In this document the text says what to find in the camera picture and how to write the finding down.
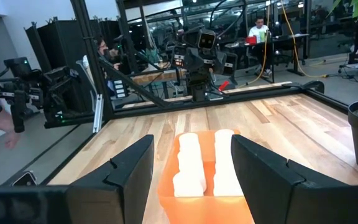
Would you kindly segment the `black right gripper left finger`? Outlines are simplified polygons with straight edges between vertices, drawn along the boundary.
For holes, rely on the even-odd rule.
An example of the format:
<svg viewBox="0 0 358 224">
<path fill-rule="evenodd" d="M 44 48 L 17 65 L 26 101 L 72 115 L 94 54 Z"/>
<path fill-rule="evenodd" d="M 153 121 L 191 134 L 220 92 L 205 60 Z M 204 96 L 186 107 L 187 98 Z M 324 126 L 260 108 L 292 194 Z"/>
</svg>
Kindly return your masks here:
<svg viewBox="0 0 358 224">
<path fill-rule="evenodd" d="M 148 134 L 71 183 L 71 224 L 142 224 L 153 167 L 154 136 Z"/>
</svg>

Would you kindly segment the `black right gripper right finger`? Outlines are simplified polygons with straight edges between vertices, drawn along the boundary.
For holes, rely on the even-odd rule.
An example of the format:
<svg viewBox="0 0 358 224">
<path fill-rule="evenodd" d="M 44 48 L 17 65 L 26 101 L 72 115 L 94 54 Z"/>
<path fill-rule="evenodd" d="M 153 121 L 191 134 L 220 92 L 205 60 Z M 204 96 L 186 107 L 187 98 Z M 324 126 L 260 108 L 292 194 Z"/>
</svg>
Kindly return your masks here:
<svg viewBox="0 0 358 224">
<path fill-rule="evenodd" d="M 238 134 L 231 154 L 255 224 L 353 224 L 345 183 Z"/>
</svg>

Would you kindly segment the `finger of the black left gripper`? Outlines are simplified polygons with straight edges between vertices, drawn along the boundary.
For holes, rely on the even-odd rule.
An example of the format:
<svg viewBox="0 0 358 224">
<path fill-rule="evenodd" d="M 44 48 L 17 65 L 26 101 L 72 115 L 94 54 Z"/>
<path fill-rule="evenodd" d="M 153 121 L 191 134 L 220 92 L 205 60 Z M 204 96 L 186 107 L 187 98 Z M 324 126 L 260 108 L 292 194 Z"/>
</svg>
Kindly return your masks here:
<svg viewBox="0 0 358 224">
<path fill-rule="evenodd" d="M 224 71 L 227 55 L 224 52 L 217 52 L 213 62 L 214 74 L 222 74 Z"/>
<path fill-rule="evenodd" d="M 195 72 L 203 66 L 203 59 L 199 56 L 198 51 L 187 51 L 186 69 L 189 72 Z"/>
</svg>

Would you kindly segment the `white pill bottle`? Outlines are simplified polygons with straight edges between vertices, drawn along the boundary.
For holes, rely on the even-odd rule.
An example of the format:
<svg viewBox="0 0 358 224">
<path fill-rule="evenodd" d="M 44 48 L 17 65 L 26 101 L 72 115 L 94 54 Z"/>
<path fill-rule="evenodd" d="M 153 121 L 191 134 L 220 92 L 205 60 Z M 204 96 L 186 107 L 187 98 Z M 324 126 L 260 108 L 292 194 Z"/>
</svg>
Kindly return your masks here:
<svg viewBox="0 0 358 224">
<path fill-rule="evenodd" d="M 180 151 L 177 158 L 180 172 L 190 172 L 196 174 L 200 178 L 204 178 L 201 151 Z"/>
<path fill-rule="evenodd" d="M 181 151 L 200 151 L 200 142 L 196 133 L 184 133 L 178 139 Z"/>
<path fill-rule="evenodd" d="M 234 131 L 231 129 L 220 129 L 215 132 L 214 148 L 216 155 L 230 153 L 232 135 L 234 135 Z"/>
<path fill-rule="evenodd" d="M 242 189 L 234 170 L 234 163 L 230 153 L 219 152 L 216 154 L 214 196 L 218 197 L 242 197 Z"/>
<path fill-rule="evenodd" d="M 202 197 L 206 190 L 206 179 L 196 174 L 179 172 L 172 182 L 175 197 Z"/>
</svg>

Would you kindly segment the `orange plastic basket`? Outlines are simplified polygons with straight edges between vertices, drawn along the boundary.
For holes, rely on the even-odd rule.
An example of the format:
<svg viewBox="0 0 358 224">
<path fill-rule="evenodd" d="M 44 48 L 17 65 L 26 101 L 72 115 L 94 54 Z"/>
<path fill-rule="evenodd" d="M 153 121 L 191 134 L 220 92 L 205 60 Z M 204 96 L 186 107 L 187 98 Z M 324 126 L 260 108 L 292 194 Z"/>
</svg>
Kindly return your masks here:
<svg viewBox="0 0 358 224">
<path fill-rule="evenodd" d="M 179 134 L 175 137 L 160 182 L 158 197 L 171 224 L 253 224 L 244 195 L 242 197 L 214 196 L 216 153 L 214 134 L 218 130 L 197 131 L 203 161 L 206 190 L 202 197 L 175 197 L 172 179 L 179 173 L 177 155 L 181 151 Z"/>
</svg>

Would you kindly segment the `wooden work table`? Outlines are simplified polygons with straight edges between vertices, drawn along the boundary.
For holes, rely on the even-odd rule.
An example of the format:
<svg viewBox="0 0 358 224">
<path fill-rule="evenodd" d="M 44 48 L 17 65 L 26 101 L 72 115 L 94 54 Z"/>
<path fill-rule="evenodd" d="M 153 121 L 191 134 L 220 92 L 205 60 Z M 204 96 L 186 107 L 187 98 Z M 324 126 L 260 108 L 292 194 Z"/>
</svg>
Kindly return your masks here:
<svg viewBox="0 0 358 224">
<path fill-rule="evenodd" d="M 166 70 L 164 72 L 153 72 L 145 75 L 129 76 L 135 83 L 139 85 L 146 85 L 150 82 L 165 82 L 170 80 L 177 80 L 176 70 Z"/>
</svg>

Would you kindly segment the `person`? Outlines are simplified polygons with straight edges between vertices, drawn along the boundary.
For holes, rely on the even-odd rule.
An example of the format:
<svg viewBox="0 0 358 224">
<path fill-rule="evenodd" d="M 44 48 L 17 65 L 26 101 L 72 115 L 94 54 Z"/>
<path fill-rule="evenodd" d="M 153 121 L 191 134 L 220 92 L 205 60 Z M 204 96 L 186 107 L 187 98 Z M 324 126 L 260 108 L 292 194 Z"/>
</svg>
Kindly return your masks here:
<svg viewBox="0 0 358 224">
<path fill-rule="evenodd" d="M 264 67 L 262 76 L 270 78 L 272 76 L 272 50 L 270 44 L 265 45 L 264 42 L 259 42 L 259 32 L 262 31 L 265 31 L 267 35 L 269 27 L 264 24 L 263 17 L 258 17 L 255 20 L 255 26 L 250 29 L 248 37 L 256 36 L 257 43 L 262 43 L 252 47 L 252 55 L 258 59 L 260 67 Z"/>
<path fill-rule="evenodd" d="M 107 46 L 107 44 L 104 40 L 104 37 L 101 35 L 97 36 L 96 44 L 98 45 L 98 52 L 105 57 L 108 57 L 108 56 L 114 57 L 114 56 L 117 56 L 119 53 L 119 51 L 117 49 L 109 49 L 109 47 Z M 82 64 L 86 70 L 87 76 L 90 78 L 91 83 L 94 85 L 94 80 L 93 80 L 93 76 L 92 76 L 92 73 L 90 70 L 90 65 L 88 62 L 87 55 L 83 56 Z M 114 93 L 114 88 L 113 88 L 113 82 L 111 80 L 108 80 L 107 76 L 105 76 L 105 81 L 106 81 L 107 89 L 108 89 L 110 95 L 114 96 L 115 93 Z"/>
</svg>

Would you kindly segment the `black desk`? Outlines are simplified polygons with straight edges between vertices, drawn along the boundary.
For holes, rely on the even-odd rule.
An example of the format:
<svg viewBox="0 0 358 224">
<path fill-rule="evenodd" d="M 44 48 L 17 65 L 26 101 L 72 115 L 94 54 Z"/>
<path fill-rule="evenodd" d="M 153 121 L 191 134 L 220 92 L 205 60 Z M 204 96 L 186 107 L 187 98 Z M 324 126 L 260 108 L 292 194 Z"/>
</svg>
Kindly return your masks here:
<svg viewBox="0 0 358 224">
<path fill-rule="evenodd" d="M 285 42 L 289 42 L 291 41 L 292 44 L 292 56 L 290 56 L 290 62 L 293 64 L 293 68 L 292 69 L 287 69 L 288 72 L 290 73 L 294 73 L 296 75 L 299 76 L 304 76 L 305 74 L 302 73 L 300 71 L 300 62 L 302 65 L 306 65 L 305 59 L 307 58 L 306 54 L 303 54 L 303 58 L 299 59 L 299 53 L 298 53 L 298 49 L 299 49 L 299 43 L 302 42 L 302 39 L 306 39 L 309 36 L 309 34 L 295 34 L 295 35 L 281 35 L 281 36 L 276 36 L 276 37 L 271 37 L 269 39 L 267 39 L 264 43 L 265 45 L 270 44 L 271 45 L 271 50 L 272 50 L 272 76 L 270 78 L 264 78 L 262 77 L 263 74 L 263 68 L 261 68 L 260 73 L 256 74 L 255 76 L 257 77 L 255 79 L 255 81 L 257 81 L 258 79 L 263 79 L 266 82 L 269 83 L 274 83 L 275 82 L 275 75 L 274 75 L 274 68 L 275 65 L 278 65 L 275 61 L 275 59 L 277 57 L 281 57 L 282 55 L 277 55 L 275 53 L 275 46 L 276 45 L 280 45 L 282 46 Z M 233 50 L 233 49 L 239 49 L 239 48 L 243 48 L 243 49 L 247 49 L 247 52 L 249 51 L 249 49 L 251 49 L 252 47 L 254 47 L 255 45 L 261 45 L 262 43 L 256 43 L 254 45 L 250 45 L 247 44 L 246 42 L 235 42 L 235 43 L 230 43 L 230 44 L 226 44 L 224 47 L 229 49 L 229 50 Z"/>
</svg>

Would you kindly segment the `person's hand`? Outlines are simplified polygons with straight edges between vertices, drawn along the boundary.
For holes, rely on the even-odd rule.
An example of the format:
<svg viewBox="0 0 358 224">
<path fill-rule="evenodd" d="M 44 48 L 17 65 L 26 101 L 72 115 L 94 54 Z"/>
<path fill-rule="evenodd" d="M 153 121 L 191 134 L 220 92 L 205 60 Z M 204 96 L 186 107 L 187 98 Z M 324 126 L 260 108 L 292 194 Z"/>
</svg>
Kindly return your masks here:
<svg viewBox="0 0 358 224">
<path fill-rule="evenodd" d="M 6 110 L 0 112 L 0 131 L 6 133 L 5 146 L 8 149 L 13 149 L 19 141 L 20 134 L 14 131 L 11 115 Z"/>
</svg>

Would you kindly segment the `black equipment rack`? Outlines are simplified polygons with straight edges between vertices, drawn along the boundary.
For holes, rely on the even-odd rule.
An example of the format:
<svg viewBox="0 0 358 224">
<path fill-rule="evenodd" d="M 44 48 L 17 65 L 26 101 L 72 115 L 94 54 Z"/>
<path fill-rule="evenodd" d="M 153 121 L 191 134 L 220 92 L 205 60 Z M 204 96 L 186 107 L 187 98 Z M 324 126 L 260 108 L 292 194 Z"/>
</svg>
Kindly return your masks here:
<svg viewBox="0 0 358 224">
<path fill-rule="evenodd" d="M 55 20 L 42 27 L 33 22 L 25 33 L 35 53 L 40 68 L 48 72 L 67 66 L 78 72 L 81 81 L 65 93 L 68 107 L 79 112 L 93 110 L 92 85 L 86 72 L 77 61 L 86 54 L 86 48 L 77 21 Z"/>
</svg>

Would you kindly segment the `green leafy plant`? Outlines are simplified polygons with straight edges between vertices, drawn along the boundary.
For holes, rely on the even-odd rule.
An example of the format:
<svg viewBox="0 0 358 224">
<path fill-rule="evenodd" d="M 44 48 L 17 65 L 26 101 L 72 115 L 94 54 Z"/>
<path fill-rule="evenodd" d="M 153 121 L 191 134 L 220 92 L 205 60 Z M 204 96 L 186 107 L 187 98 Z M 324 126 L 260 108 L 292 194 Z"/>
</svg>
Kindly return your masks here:
<svg viewBox="0 0 358 224">
<path fill-rule="evenodd" d="M 334 0 L 333 7 L 330 10 L 329 14 L 331 14 L 335 10 L 335 8 L 337 8 L 342 2 L 343 0 Z M 350 6 L 353 7 L 352 18 L 358 19 L 358 0 L 351 0 Z"/>
</svg>

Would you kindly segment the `silver metal bracket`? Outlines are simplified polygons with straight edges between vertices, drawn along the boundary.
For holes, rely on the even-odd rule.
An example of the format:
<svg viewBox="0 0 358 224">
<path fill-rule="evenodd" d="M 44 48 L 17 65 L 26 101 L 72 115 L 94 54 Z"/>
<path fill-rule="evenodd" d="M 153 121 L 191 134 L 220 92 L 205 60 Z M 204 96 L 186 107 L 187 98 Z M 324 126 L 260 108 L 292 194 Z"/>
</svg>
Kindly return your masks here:
<svg viewBox="0 0 358 224">
<path fill-rule="evenodd" d="M 103 95 L 98 94 L 96 97 L 96 104 L 94 109 L 93 133 L 98 133 L 101 129 L 101 124 L 103 121 L 103 108 L 104 108 Z"/>
</svg>

